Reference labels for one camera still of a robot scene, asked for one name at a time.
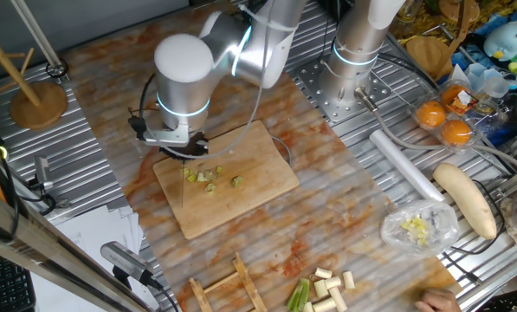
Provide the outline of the person hand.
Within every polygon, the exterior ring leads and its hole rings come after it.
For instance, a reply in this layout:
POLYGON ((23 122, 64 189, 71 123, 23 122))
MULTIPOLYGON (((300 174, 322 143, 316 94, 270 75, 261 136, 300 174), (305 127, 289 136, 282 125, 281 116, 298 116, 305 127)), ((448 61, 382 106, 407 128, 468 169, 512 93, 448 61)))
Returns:
POLYGON ((456 296, 446 289, 427 289, 415 307, 420 312, 461 312, 456 296))

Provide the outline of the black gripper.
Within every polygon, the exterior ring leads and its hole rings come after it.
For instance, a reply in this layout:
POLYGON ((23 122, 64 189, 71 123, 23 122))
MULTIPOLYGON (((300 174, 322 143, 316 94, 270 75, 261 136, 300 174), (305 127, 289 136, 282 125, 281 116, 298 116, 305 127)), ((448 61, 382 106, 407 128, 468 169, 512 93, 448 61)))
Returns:
POLYGON ((190 156, 204 156, 209 153, 208 148, 209 140, 205 138, 204 132, 194 133, 187 146, 183 147, 172 147, 174 153, 168 152, 163 147, 159 148, 159 151, 166 156, 176 160, 189 160, 185 155, 190 156))

